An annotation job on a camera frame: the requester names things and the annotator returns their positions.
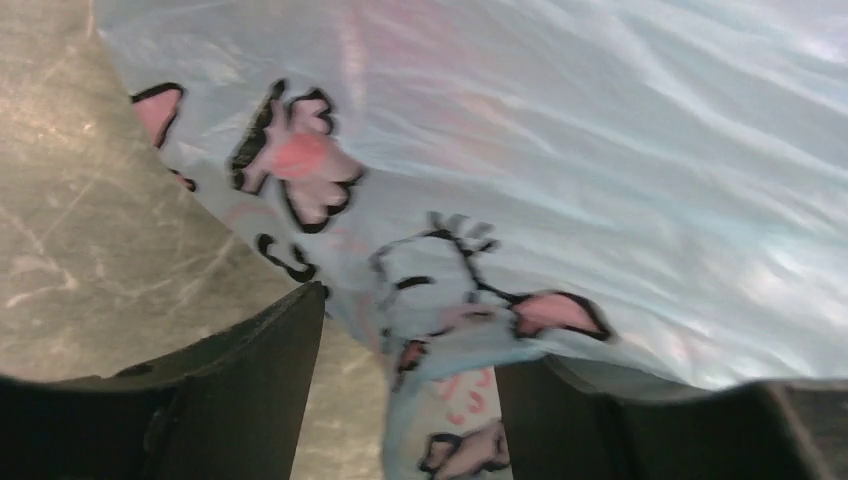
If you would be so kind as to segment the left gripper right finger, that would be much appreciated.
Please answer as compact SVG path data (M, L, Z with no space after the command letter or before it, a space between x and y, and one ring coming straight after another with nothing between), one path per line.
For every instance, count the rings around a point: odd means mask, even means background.
M518 479L843 479L847 384L720 391L545 357L496 370Z

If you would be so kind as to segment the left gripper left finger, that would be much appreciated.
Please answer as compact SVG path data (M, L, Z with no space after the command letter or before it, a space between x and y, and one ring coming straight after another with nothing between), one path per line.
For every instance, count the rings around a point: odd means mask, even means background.
M286 479L324 321L298 287L254 317L110 377L1 380L5 479Z

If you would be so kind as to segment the blue plastic bag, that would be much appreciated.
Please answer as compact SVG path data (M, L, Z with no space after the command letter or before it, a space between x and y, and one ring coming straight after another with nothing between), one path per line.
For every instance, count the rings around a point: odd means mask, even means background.
M388 479L517 472L495 376L847 376L843 1L99 1L163 162L371 349Z

